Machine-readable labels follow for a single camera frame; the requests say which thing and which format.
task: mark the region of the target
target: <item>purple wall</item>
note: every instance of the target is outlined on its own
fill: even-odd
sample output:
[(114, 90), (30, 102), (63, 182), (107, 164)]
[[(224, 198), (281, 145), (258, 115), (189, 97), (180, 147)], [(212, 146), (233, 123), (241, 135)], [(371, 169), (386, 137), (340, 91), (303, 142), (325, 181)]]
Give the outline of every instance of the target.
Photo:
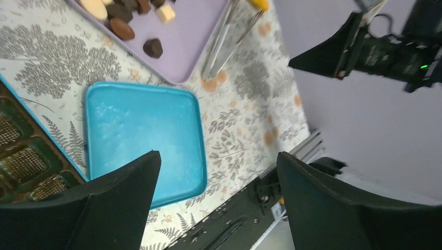
[[(333, 35), (353, 0), (275, 0), (291, 56)], [(389, 0), (382, 12), (400, 33), (414, 0)], [(375, 34), (387, 23), (376, 20)], [(383, 183), (442, 201), (442, 88), (402, 91), (404, 84), (353, 72), (344, 81), (295, 71), (311, 128), (321, 131), (327, 154)]]

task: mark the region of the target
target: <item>blue tray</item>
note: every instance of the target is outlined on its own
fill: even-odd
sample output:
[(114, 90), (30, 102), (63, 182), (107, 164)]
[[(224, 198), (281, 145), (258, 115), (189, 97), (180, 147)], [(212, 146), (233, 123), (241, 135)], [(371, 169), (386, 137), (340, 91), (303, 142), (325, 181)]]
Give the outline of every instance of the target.
[(204, 192), (207, 169), (201, 115), (192, 93), (98, 82), (86, 93), (85, 121), (91, 180), (158, 150), (162, 163), (151, 209)]

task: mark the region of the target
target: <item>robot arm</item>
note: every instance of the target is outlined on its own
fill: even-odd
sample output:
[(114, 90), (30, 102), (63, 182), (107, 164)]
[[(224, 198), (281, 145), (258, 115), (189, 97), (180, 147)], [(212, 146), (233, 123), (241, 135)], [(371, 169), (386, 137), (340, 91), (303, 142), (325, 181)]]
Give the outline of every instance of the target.
[(417, 0), (402, 34), (383, 37), (370, 34), (370, 22), (381, 15), (392, 22), (378, 14), (388, 0), (355, 1), (362, 12), (351, 13), (331, 38), (289, 66), (339, 80), (362, 71), (406, 82), (408, 93), (442, 81), (442, 1)]

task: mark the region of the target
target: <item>yellow handle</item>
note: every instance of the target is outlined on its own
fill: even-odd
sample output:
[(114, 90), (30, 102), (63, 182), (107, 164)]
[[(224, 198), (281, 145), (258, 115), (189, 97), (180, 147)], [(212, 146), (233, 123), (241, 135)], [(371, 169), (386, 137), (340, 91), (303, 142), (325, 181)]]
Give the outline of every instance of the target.
[(259, 10), (268, 11), (269, 6), (267, 0), (249, 0), (249, 2)]

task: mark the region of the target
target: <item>cable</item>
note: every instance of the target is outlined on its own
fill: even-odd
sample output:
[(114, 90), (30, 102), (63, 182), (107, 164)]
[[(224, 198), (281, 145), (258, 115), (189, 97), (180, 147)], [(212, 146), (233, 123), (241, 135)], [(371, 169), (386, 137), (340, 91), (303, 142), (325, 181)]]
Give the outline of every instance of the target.
[[(381, 13), (381, 14), (377, 14), (376, 16), (373, 17), (373, 19), (375, 19), (376, 17), (384, 17), (388, 20), (389, 25), (388, 25), (388, 34), (386, 36), (392, 36), (396, 39), (399, 39), (400, 36), (396, 35), (393, 33), (393, 23), (394, 23), (394, 19), (390, 14), (385, 14), (385, 13)], [(373, 35), (370, 31), (370, 28), (368, 28), (368, 34), (372, 37), (372, 38), (379, 38), (375, 35)]]

